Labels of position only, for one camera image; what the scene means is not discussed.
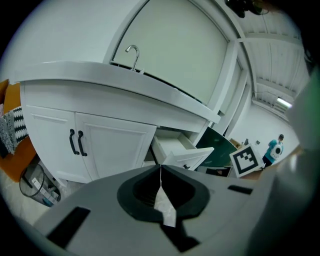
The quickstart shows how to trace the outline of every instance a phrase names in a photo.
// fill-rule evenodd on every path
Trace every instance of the ceiling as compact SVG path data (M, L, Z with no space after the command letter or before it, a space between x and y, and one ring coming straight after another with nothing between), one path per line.
M293 103L309 79L299 29L285 13L234 16L245 35L238 41L251 51L255 69L253 103L287 120L277 98Z

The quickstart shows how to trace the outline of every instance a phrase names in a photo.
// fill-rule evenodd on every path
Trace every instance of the cabinet door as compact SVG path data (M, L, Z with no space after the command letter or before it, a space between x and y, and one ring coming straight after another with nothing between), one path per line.
M140 168L156 126L115 118L75 113L85 165L93 179Z
M55 176L74 182L92 181L81 154L74 154L70 142L70 129L75 134L72 141L79 152L75 113L37 106L26 106L31 115L28 132L37 152L45 156L42 160L49 172Z

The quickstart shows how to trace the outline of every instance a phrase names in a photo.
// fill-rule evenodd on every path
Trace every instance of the person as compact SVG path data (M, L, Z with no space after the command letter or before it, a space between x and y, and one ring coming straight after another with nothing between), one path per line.
M264 168L269 167L270 165L272 165L276 160L270 155L271 150L277 145L281 145L282 146L282 151L280 153L280 155L282 154L282 152L284 151L284 144L283 141L284 140L284 135L280 134L278 141L276 141L275 139L271 140L268 144L269 148L267 149L265 155L263 156L262 160L265 163Z

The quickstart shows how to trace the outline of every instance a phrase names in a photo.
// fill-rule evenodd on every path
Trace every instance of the black and white patterned cloth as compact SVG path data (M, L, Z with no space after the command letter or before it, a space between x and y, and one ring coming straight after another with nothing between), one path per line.
M19 143L28 136L21 106L0 117L0 156L15 154Z
M14 118L14 133L16 142L19 144L24 138L28 136L28 131L25 125L22 108L19 106L12 110Z

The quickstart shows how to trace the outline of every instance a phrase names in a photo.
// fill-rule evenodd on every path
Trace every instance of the teal shirt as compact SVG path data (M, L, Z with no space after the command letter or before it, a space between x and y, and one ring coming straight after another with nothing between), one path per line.
M269 143L269 148L268 150L266 151L265 153L265 157L268 158L268 160L271 162L271 163L274 163L276 160L271 157L270 153L271 153L271 150L275 147L275 145L281 145L282 146L282 152L284 151L284 144L282 142L277 142L275 139L271 140L270 143Z

